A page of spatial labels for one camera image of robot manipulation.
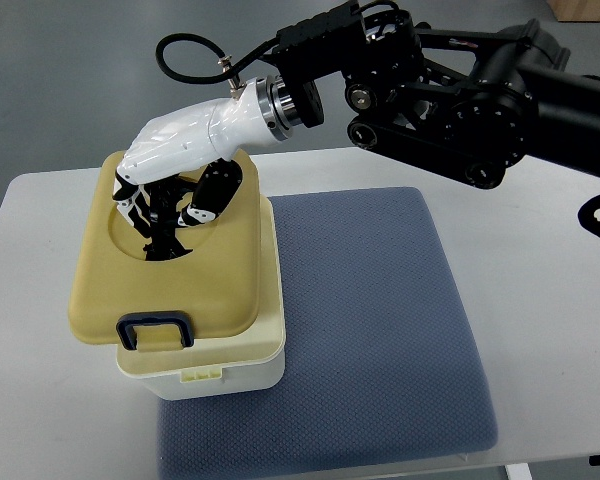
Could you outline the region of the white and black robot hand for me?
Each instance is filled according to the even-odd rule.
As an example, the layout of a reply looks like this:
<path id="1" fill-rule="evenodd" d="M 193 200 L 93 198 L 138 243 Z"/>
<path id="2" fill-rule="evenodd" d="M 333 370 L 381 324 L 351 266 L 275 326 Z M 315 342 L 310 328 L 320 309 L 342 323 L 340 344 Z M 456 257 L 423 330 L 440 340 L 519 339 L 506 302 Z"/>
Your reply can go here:
<path id="1" fill-rule="evenodd" d="M 211 222 L 241 183 L 232 164 L 238 149 L 275 145 L 290 138 L 299 123 L 280 76 L 250 80 L 236 98 L 210 100 L 154 118 L 118 164 L 113 200 L 122 217 L 148 238 L 148 185 L 205 167 L 191 203 L 174 219 L 178 228 Z"/>

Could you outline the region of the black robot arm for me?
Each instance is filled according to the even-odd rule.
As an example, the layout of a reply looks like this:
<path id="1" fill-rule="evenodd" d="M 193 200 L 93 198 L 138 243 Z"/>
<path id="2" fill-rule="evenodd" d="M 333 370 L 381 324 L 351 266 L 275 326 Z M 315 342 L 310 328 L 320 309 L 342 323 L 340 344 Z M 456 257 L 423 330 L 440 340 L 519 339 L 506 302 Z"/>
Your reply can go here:
<path id="1" fill-rule="evenodd" d="M 324 119 L 316 81 L 340 73 L 354 145 L 492 189 L 528 155 L 600 179 L 600 77 L 569 73 L 569 56 L 534 20 L 436 30 L 393 1 L 348 1 L 279 30 L 261 58 L 305 126 Z M 578 212 L 598 237 L 599 212 L 600 194 Z"/>

